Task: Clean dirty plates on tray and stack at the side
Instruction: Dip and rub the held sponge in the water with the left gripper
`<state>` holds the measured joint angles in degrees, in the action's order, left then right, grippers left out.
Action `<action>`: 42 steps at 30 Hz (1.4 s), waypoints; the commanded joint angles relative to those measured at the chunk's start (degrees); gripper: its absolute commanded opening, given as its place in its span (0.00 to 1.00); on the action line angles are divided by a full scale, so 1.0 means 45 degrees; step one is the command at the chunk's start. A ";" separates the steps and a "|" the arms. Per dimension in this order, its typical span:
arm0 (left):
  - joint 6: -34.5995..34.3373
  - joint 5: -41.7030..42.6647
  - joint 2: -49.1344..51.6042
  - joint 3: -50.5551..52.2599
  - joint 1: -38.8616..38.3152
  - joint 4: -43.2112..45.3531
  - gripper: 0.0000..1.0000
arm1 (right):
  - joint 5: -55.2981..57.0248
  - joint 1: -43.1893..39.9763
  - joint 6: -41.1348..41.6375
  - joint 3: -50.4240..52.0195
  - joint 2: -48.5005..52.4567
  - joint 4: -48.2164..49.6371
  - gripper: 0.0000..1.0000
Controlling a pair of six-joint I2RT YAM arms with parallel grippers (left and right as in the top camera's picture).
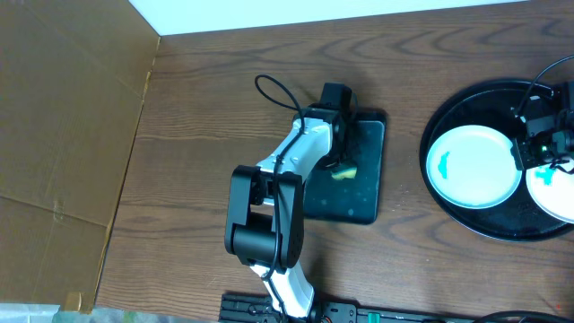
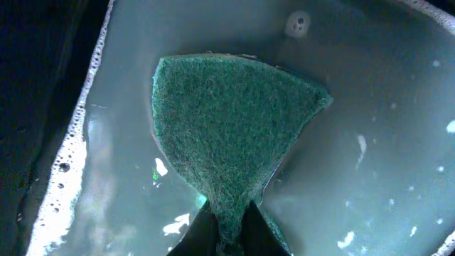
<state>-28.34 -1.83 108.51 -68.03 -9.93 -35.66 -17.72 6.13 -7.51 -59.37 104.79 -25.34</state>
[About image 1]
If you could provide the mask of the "white plate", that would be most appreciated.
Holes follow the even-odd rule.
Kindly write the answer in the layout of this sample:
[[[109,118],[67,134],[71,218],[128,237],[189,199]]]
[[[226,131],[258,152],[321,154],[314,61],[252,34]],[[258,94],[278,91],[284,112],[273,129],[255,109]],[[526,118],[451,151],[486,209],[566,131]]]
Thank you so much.
[[[526,186],[535,203],[550,216],[573,223],[573,175],[550,165],[526,171]]]
[[[517,190],[523,171],[511,153],[512,143],[485,126],[456,127],[441,135],[424,160],[431,187],[449,203],[486,209]]]

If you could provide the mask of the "green yellow sponge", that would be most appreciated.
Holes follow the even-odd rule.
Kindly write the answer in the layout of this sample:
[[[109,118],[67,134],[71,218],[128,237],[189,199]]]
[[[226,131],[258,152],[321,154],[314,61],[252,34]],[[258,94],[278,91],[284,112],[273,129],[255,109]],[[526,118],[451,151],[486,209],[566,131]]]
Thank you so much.
[[[355,165],[341,164],[331,170],[331,177],[334,180],[354,179],[357,174],[357,169]]]

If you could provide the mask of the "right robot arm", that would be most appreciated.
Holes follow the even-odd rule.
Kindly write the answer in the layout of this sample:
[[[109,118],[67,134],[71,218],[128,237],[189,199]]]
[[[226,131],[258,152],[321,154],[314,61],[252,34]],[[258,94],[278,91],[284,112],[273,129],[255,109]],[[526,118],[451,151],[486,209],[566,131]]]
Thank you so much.
[[[518,170],[549,165],[569,175],[573,160],[573,82],[552,87],[551,97],[526,95],[515,113],[526,132],[512,139],[511,154]]]

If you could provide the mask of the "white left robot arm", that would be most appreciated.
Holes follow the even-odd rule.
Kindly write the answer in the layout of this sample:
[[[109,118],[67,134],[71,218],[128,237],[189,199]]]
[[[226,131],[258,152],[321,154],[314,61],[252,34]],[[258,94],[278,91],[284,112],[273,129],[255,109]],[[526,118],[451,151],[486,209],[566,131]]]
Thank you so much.
[[[232,172],[224,246],[264,282],[283,320],[314,314],[315,291],[299,262],[304,186],[317,165],[331,165],[344,153],[354,116],[344,107],[301,109],[268,157]]]

